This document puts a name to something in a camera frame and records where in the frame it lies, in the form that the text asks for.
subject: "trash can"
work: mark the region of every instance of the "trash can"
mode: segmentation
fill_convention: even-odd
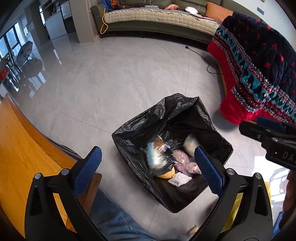
[[[226,163],[232,146],[216,131],[199,97],[189,98],[179,93],[165,97],[112,134],[125,163],[156,200],[172,213],[190,204],[207,183],[203,175],[196,175],[176,187],[167,179],[151,176],[145,150],[147,143],[158,135],[171,150],[184,150],[183,143],[191,133],[211,157]]]

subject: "metal screw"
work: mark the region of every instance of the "metal screw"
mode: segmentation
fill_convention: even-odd
[[[69,169],[65,168],[61,171],[62,175],[67,175],[69,173]]]
[[[227,169],[227,173],[229,175],[234,175],[235,171],[233,169],[229,168],[229,169]]]
[[[34,176],[35,179],[39,179],[40,177],[41,177],[40,173],[36,173],[35,176]]]
[[[256,177],[257,179],[261,179],[261,178],[262,178],[262,176],[261,176],[260,173],[255,173],[255,177]]]

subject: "patterned blanket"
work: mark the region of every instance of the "patterned blanket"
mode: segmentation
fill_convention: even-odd
[[[227,120],[296,121],[296,53],[278,31],[235,12],[217,29],[208,51],[225,78],[220,109]]]

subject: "blue gripper pad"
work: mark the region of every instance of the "blue gripper pad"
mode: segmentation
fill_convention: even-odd
[[[201,148],[196,147],[194,160],[204,176],[211,192],[221,197],[223,194],[223,179]]]
[[[281,122],[277,120],[268,119],[263,116],[258,116],[258,118],[256,119],[256,123],[259,126],[276,132],[283,132],[285,130]]]
[[[97,147],[93,153],[86,157],[84,166],[76,176],[73,185],[73,195],[75,197],[83,194],[102,161],[102,150]]]

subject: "blue jeans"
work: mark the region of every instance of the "blue jeans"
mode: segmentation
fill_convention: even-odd
[[[108,241],[158,241],[99,189],[89,217]]]

